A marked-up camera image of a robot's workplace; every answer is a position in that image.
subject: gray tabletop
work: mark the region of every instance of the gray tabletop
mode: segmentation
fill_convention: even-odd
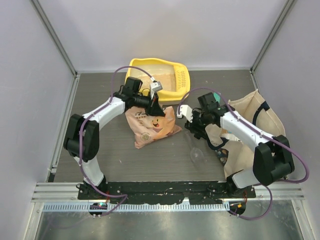
[[[248,70],[190,71],[191,88],[208,87],[236,100],[254,91]],[[110,96],[111,73],[81,74],[71,114],[88,113],[104,103]],[[118,73],[114,90],[124,83],[125,73]],[[198,107],[197,97],[206,94],[199,90],[185,101]],[[223,167],[216,153],[204,139],[193,138],[194,145],[202,150],[205,163],[194,166],[190,149],[184,137],[185,119],[177,119],[182,131],[148,144],[141,149],[134,146],[134,133],[124,114],[117,116],[100,131],[98,161],[107,181],[223,181]],[[75,160],[62,149],[55,182],[81,182],[82,174]]]

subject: white wall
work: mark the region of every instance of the white wall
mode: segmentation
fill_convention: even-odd
[[[74,67],[132,58],[189,68],[251,67],[286,0],[40,0]]]
[[[28,0],[0,7],[0,239],[21,240],[46,180],[72,75]]]
[[[319,0],[297,1],[256,72],[260,91],[283,121],[290,145],[309,165],[310,178],[302,189],[316,228],[320,227],[319,9]],[[296,164],[293,177],[304,174]]]

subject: canvas bag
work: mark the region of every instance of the canvas bag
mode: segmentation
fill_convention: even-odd
[[[239,100],[229,101],[229,104],[242,117],[261,130],[273,136],[286,135],[284,125],[268,106],[265,99],[258,93],[258,90]],[[253,166],[254,153],[232,133],[213,124],[208,125],[205,131],[211,144],[215,147],[223,144],[221,137],[229,139],[225,145],[216,150],[218,158],[224,165],[225,177]]]
[[[167,107],[164,113],[165,116],[148,116],[144,108],[135,106],[125,112],[128,124],[134,132],[134,146],[137,149],[181,131],[181,127],[175,125],[173,107]]]

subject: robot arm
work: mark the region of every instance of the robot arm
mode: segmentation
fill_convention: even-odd
[[[219,105],[212,93],[200,96],[198,101],[201,106],[200,110],[193,110],[188,105],[182,105],[180,112],[177,112],[178,118],[186,117],[187,122],[184,125],[186,129],[190,130],[197,139],[208,140],[205,128],[209,124],[216,124],[232,132],[254,152],[253,167],[243,169],[227,177],[231,192],[255,184],[268,186],[294,171],[295,166],[291,153],[263,138],[262,135],[276,139],[289,147],[286,137],[283,135],[273,136],[262,131],[233,109],[237,115],[235,118],[226,105]],[[260,134],[244,125],[239,121],[240,118],[258,130]]]
[[[91,112],[84,115],[74,114],[70,117],[68,127],[63,142],[63,147],[71,156],[79,163],[79,131],[80,127],[86,118],[93,116],[84,126],[83,129],[83,171],[90,181],[103,191],[103,186],[106,185],[105,176],[101,172],[97,153],[99,150],[99,131],[116,116],[121,115],[126,110],[132,107],[140,107],[145,109],[145,113],[151,116],[165,116],[162,108],[159,105],[159,97],[157,92],[162,89],[160,82],[150,84],[150,92],[148,96],[143,96],[139,93],[142,85],[140,79],[128,77],[125,85],[119,92],[115,92],[104,104],[97,107]],[[110,103],[108,107],[102,109],[97,114],[98,109]]]

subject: gray floor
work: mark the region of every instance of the gray floor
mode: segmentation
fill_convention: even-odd
[[[266,211],[268,205],[269,201],[249,201],[245,215],[248,217],[260,216]],[[114,212],[95,219],[87,218],[88,216],[87,212],[44,212],[41,216],[41,222],[35,239],[303,239],[290,200],[274,201],[271,212],[265,217],[254,221],[237,218],[226,211]]]
[[[236,100],[254,91],[248,70],[190,71],[191,88],[208,87]],[[104,103],[110,95],[111,73],[81,74],[71,114],[84,114]],[[125,73],[118,73],[114,90],[124,83]],[[199,90],[185,101],[198,107],[197,97],[208,91]],[[176,124],[184,129],[185,119]],[[134,134],[124,114],[113,119],[100,132],[98,161],[108,181],[220,181],[225,180],[222,165],[215,152],[201,139],[195,145],[205,156],[200,169],[190,161],[190,149],[179,132],[141,149],[134,147]],[[62,149],[55,182],[81,182],[82,175],[75,160]]]

